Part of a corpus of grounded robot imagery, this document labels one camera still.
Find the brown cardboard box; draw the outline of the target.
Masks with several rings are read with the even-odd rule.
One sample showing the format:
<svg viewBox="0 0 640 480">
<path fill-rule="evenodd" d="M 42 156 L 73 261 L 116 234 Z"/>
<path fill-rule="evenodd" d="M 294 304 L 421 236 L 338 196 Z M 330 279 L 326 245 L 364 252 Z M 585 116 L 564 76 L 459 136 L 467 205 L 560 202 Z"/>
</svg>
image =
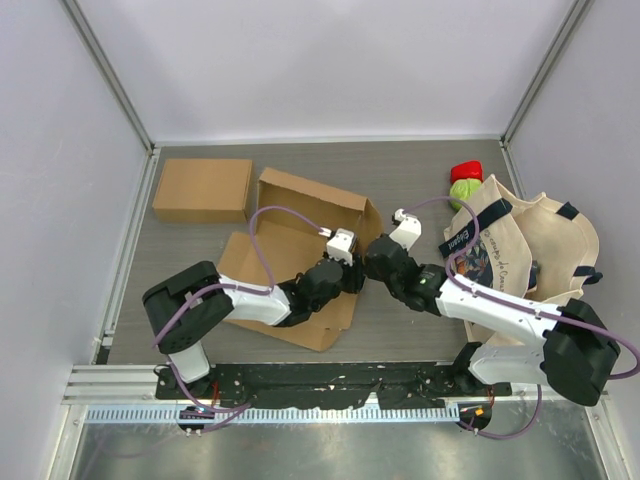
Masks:
<svg viewBox="0 0 640 480">
<path fill-rule="evenodd" d="M 334 188 L 273 168 L 258 179 L 257 206 L 278 205 L 292 209 L 321 227 L 343 228 L 358 237 L 357 251 L 383 232 L 381 214 L 365 196 Z M 255 237 L 278 282 L 290 280 L 317 263 L 326 239 L 310 225 L 283 211 L 265 212 L 257 219 Z M 268 276 L 250 241 L 234 232 L 216 268 L 241 282 L 266 285 Z M 358 296 L 343 293 L 320 312 L 292 328 L 276 328 L 256 321 L 235 320 L 239 327 L 281 339 L 315 351 L 325 351 L 351 326 Z"/>
<path fill-rule="evenodd" d="M 241 224 L 248 220 L 253 162 L 249 159 L 170 158 L 152 208 L 170 224 Z"/>
</svg>

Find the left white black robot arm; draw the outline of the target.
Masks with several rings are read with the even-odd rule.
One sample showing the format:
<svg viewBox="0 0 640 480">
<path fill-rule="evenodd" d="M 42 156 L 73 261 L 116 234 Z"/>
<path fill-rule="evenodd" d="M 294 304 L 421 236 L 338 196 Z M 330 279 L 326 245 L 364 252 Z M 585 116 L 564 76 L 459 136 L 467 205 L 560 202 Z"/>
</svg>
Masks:
<svg viewBox="0 0 640 480">
<path fill-rule="evenodd" d="M 360 292 L 364 280 L 358 253 L 350 260 L 325 254 L 306 272 L 273 288 L 235 281 L 220 274 L 213 262 L 201 261 L 149 289 L 142 303 L 154 345 L 168 357 L 179 388 L 200 399 L 213 385 L 201 340 L 219 323 L 241 320 L 296 327 L 341 294 Z"/>
</svg>

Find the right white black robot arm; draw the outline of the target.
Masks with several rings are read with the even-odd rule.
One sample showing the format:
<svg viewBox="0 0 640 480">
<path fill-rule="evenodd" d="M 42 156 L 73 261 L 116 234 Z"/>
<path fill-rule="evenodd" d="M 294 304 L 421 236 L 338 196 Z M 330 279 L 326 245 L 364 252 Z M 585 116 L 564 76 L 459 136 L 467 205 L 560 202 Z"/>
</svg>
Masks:
<svg viewBox="0 0 640 480">
<path fill-rule="evenodd" d="M 513 339 L 471 343 L 451 371 L 457 391 L 477 393 L 502 382 L 548 386 L 582 406 L 598 403 L 620 354 L 616 339 L 587 303 L 540 303 L 484 287 L 434 264 L 417 264 L 383 234 L 366 250 L 364 271 L 409 309 L 478 324 Z"/>
</svg>

